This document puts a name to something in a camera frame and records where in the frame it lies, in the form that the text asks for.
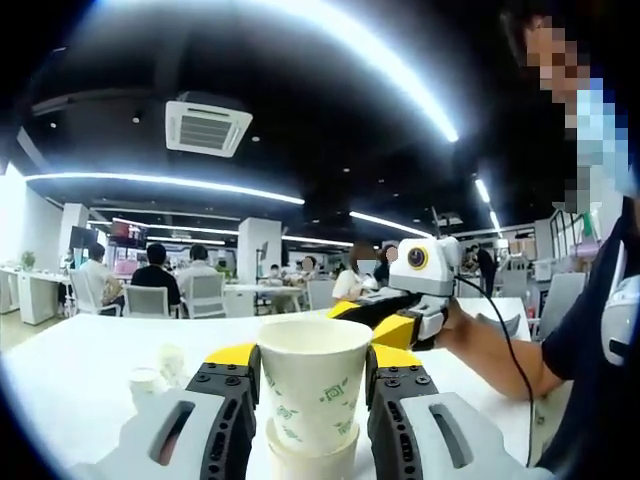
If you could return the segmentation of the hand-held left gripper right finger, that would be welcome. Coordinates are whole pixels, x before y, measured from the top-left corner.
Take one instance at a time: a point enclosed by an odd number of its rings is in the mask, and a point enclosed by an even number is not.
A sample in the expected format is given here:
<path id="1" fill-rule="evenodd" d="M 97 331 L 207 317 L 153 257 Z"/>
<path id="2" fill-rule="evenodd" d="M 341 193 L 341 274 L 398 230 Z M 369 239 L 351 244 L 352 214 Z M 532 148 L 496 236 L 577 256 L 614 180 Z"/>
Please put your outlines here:
<path id="1" fill-rule="evenodd" d="M 507 453 L 497 426 L 440 393 L 410 351 L 373 344 L 365 367 L 368 437 L 378 479 L 551 479 Z"/>

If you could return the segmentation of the person's right hand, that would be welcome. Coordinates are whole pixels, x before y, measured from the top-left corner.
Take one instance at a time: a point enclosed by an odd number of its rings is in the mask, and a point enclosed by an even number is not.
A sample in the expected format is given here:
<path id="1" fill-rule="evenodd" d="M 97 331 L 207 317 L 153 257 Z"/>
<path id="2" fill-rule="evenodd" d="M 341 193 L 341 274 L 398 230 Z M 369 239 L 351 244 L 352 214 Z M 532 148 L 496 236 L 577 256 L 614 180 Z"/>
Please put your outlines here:
<path id="1" fill-rule="evenodd" d="M 475 318 L 460 306 L 456 298 L 451 298 L 447 307 L 447 319 L 435 337 L 435 346 L 446 349 L 464 348 L 474 324 Z"/>

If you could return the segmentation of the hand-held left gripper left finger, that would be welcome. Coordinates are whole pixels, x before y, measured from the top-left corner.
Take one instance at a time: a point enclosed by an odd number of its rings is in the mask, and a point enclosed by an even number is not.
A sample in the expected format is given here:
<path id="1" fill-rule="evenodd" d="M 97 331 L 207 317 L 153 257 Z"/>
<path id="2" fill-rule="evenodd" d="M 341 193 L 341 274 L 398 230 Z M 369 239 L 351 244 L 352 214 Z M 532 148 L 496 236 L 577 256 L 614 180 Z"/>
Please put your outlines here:
<path id="1" fill-rule="evenodd" d="M 209 355 L 184 389 L 143 398 L 118 445 L 76 479 L 243 479 L 256 434 L 260 351 L 251 343 Z"/>

